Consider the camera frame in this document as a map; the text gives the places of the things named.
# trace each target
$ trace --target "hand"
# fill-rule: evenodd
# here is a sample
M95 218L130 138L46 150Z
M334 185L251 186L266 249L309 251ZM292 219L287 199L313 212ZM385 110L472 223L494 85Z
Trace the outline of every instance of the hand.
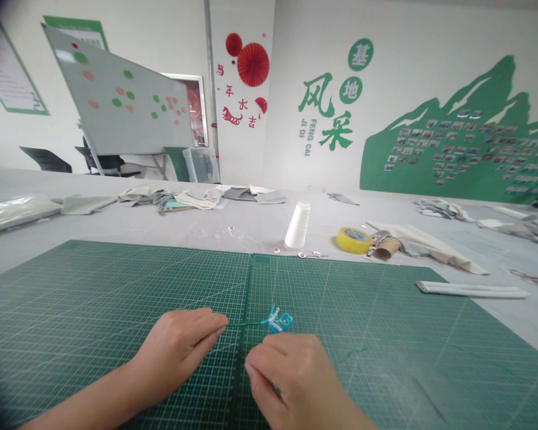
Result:
M245 369L253 398L273 430L375 429L344 392L314 335L270 334L249 352Z
M209 308L161 316L125 365L140 410L159 403L191 377L228 324Z

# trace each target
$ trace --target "green mountain mural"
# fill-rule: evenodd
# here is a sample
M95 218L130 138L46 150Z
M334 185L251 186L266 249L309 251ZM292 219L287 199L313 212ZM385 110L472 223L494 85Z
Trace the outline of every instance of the green mountain mural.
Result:
M538 197L538 121L528 93L509 99L506 56L443 107L424 102L365 142L360 188L498 202Z

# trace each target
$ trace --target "red paper fan decoration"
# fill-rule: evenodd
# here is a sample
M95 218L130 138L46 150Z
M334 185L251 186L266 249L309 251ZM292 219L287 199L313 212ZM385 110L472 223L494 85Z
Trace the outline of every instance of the red paper fan decoration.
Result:
M267 112L267 101L263 97L258 97L255 99L255 103L259 105L263 113Z
M245 46L237 58L237 71L245 85L258 87L269 74L269 56L258 43Z
M231 33L225 39L225 49L231 57L237 57L241 48L243 47L243 42L241 42L241 37L237 33Z

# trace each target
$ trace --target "right hand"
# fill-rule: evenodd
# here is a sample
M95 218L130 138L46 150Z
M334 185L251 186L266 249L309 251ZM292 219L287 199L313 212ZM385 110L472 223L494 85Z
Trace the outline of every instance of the right hand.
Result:
M345 393L312 334L266 336L247 355L245 370L253 398L273 430L376 428Z

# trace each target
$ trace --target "whiteboard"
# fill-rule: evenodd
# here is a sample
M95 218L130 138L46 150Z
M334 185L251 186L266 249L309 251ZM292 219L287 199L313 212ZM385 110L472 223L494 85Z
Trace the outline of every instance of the whiteboard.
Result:
M181 82L42 24L97 155L193 146Z

